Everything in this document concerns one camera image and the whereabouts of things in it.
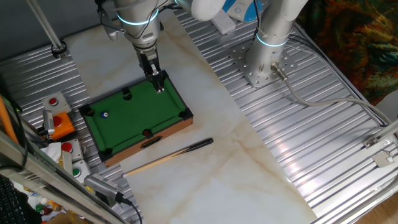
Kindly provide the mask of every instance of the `mounting plate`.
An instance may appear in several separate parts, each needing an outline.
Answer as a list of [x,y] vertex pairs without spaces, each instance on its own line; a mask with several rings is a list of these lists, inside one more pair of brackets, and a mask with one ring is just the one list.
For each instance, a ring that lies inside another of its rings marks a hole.
[[[251,84],[256,88],[261,88],[278,79],[279,77],[275,72],[270,74],[261,73],[260,75],[256,75],[254,68],[250,68],[250,66],[246,63],[246,52],[251,44],[252,41],[249,40],[243,44],[233,47],[231,56],[234,58],[239,69],[243,72],[243,75],[251,82]],[[297,64],[290,58],[285,50],[282,51],[281,58],[282,59],[279,63],[279,66],[286,74],[289,74],[297,69]]]

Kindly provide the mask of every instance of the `green button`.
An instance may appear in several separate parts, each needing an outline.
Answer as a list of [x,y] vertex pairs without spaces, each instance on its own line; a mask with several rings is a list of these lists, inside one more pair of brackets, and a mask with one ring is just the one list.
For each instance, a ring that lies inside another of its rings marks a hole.
[[41,212],[43,210],[43,205],[36,205],[36,212]]
[[74,168],[73,169],[73,176],[78,177],[80,175],[80,169]]

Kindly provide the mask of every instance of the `ribbed aluminum plate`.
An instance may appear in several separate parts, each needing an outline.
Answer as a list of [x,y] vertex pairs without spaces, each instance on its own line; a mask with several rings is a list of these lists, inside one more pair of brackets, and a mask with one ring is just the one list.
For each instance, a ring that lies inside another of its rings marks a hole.
[[[255,23],[237,22],[232,34],[221,35],[210,21],[196,21],[184,11],[175,14],[317,215],[314,223],[333,223],[398,174],[397,164],[377,168],[371,156],[379,153],[380,148],[366,150],[363,146],[362,142],[380,127],[361,106],[338,103],[306,107],[295,102],[281,81],[258,89],[249,84],[229,52],[231,47],[252,39]],[[288,74],[290,82],[306,100],[362,97],[316,55],[293,48],[287,51],[298,66]],[[50,46],[43,47],[1,62],[0,73],[22,106],[25,119],[37,128],[43,121],[41,99],[61,91],[73,109],[72,121],[80,144],[87,147],[84,155],[91,171],[122,185],[125,196],[135,202],[127,181],[121,177],[121,167],[106,169],[101,163],[77,110],[90,97],[71,57],[64,61],[55,59]],[[382,149],[396,154],[394,141],[388,139]],[[393,191],[389,192],[375,203],[392,194]],[[114,210],[127,222],[138,220],[128,206],[117,205]]]
[[[61,91],[72,108],[70,118],[78,131],[76,138],[82,146],[86,146],[83,153],[91,172],[99,173],[121,185],[124,195],[137,205],[129,184],[121,177],[121,167],[117,165],[106,169],[98,157],[86,124],[78,112],[78,108],[89,102],[90,97],[70,53],[67,53],[68,60],[59,60],[52,55],[50,46],[43,47],[1,62],[0,74],[13,98],[21,106],[23,117],[36,128],[43,123],[44,106],[41,100]],[[117,205],[113,209],[129,223],[138,220],[136,212],[127,205]]]
[[[380,148],[368,151],[363,146],[362,142],[381,128],[373,114],[361,106],[346,102],[307,107],[296,103],[280,80],[262,88],[249,84],[230,53],[235,46],[253,38],[256,22],[237,22],[231,34],[221,35],[211,22],[199,22],[184,11],[175,14],[317,215],[314,223],[333,223],[397,175],[397,164],[381,169],[371,159],[380,153]],[[306,39],[297,29],[292,34]],[[302,49],[295,43],[288,42]],[[317,55],[295,48],[285,47],[298,65],[288,75],[304,99],[362,97]],[[383,150],[396,154],[393,141],[386,141]]]

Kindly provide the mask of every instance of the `green felt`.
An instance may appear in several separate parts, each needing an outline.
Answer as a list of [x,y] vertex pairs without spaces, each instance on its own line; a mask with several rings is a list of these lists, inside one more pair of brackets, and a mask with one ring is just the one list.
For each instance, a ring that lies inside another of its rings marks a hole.
[[[182,120],[178,114],[185,106],[169,79],[162,93],[156,93],[150,82],[131,87],[130,93],[131,100],[124,100],[119,92],[90,105],[95,114],[86,116],[86,121],[100,151],[111,148],[114,154],[143,140],[144,129],[156,133]],[[107,118],[101,117],[104,111]]]

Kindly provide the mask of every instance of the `mini pool table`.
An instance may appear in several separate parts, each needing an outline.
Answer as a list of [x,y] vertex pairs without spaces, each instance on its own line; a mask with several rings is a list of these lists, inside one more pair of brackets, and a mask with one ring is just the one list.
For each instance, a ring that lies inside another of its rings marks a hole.
[[107,167],[193,123],[191,111],[162,72],[162,93],[145,80],[79,108]]

